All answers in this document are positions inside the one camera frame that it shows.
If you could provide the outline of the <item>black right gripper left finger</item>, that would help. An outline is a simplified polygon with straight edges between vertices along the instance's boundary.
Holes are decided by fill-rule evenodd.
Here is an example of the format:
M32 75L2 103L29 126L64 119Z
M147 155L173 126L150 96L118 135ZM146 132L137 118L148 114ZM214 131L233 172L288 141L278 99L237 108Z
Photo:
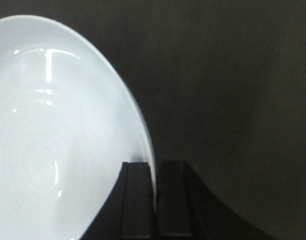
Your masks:
M152 240L153 188L146 162L124 162L84 240Z

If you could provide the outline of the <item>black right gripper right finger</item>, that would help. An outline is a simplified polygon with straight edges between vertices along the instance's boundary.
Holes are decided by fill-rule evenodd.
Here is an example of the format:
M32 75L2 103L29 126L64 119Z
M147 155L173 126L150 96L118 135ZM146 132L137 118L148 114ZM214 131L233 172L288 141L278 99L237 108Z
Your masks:
M186 161L163 161L156 183L160 240L272 239L219 200Z

